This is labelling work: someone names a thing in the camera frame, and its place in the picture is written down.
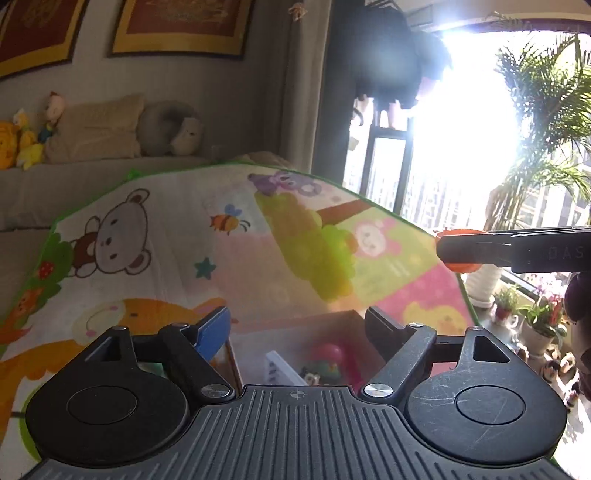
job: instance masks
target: red flower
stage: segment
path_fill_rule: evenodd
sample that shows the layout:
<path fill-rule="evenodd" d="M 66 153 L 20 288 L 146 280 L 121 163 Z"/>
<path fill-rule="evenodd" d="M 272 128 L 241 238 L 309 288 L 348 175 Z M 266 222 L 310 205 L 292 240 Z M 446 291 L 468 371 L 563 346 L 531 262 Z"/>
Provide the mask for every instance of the red flower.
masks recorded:
<path fill-rule="evenodd" d="M 53 268 L 54 265 L 51 262 L 48 261 L 43 261 L 41 262 L 41 265 L 39 265 L 39 279 L 40 280 L 45 280 L 47 277 L 49 277 L 49 275 L 51 275 L 53 273 Z"/>
<path fill-rule="evenodd" d="M 558 325 L 558 320 L 560 319 L 560 311 L 562 310 L 562 302 L 559 300 L 554 305 L 554 310 L 552 310 L 552 316 L 550 317 L 550 325 Z"/>

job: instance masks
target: flower pot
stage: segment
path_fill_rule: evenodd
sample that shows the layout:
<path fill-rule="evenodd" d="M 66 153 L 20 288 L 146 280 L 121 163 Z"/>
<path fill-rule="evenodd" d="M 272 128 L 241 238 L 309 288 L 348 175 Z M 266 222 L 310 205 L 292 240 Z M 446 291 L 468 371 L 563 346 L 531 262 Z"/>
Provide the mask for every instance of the flower pot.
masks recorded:
<path fill-rule="evenodd" d="M 466 279 L 466 293 L 470 303 L 483 309 L 491 308 L 495 302 L 492 293 L 502 273 L 502 268 L 490 264 L 483 265 L 474 273 L 470 273 Z"/>
<path fill-rule="evenodd" d="M 499 323 L 504 322 L 509 317 L 509 315 L 511 315 L 511 313 L 513 313 L 513 310 L 504 309 L 503 307 L 499 307 L 497 305 L 495 310 L 495 321 Z"/>
<path fill-rule="evenodd" d="M 519 339 L 530 352 L 530 355 L 544 355 L 546 349 L 552 343 L 552 338 L 548 338 L 536 332 L 529 323 L 523 322 Z"/>

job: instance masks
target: cartoon bee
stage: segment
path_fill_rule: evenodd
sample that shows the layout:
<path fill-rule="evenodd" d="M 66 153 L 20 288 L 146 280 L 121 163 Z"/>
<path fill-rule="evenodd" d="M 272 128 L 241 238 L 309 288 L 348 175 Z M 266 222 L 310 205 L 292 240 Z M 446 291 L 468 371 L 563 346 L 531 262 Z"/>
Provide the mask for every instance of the cartoon bee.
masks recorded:
<path fill-rule="evenodd" d="M 242 210 L 237 209 L 229 203 L 224 208 L 224 213 L 220 215 L 216 215 L 215 217 L 210 217 L 212 219 L 212 224 L 210 226 L 213 227 L 214 230 L 219 230 L 220 232 L 227 232 L 230 235 L 232 230 L 241 226 L 244 228 L 244 231 L 248 231 L 251 226 L 251 223 L 247 220 L 239 220 L 238 216 L 242 213 Z"/>

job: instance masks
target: curtain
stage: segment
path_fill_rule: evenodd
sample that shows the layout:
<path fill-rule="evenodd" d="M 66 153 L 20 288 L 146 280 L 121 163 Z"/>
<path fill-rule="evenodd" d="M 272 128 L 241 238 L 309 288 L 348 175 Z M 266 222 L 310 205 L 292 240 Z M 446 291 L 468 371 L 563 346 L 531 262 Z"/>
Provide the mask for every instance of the curtain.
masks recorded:
<path fill-rule="evenodd" d="M 332 0 L 306 0 L 307 13 L 291 21 L 284 94 L 280 115 L 279 155 L 294 168 L 312 167 L 324 52 Z"/>

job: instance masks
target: yellow stuffed toy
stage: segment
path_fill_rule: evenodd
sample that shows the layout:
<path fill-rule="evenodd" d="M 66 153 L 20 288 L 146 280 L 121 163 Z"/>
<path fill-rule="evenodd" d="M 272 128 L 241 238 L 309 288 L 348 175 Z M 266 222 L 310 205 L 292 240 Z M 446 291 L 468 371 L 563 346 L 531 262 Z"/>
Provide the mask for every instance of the yellow stuffed toy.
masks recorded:
<path fill-rule="evenodd" d="M 24 150 L 21 150 L 17 156 L 17 167 L 22 167 L 23 170 L 28 170 L 33 165 L 41 163 L 43 160 L 43 145 L 40 143 L 33 144 Z"/>
<path fill-rule="evenodd" d="M 25 113 L 25 110 L 21 108 L 12 118 L 12 122 L 20 132 L 17 167 L 28 170 L 43 160 L 43 145 L 37 143 L 37 136 L 29 126 L 29 117 Z"/>
<path fill-rule="evenodd" d="M 0 170 L 14 166 L 17 148 L 16 127 L 12 122 L 0 122 Z"/>
<path fill-rule="evenodd" d="M 29 117 L 22 108 L 12 117 L 12 123 L 18 128 L 18 151 L 37 143 L 37 136 L 29 126 Z"/>

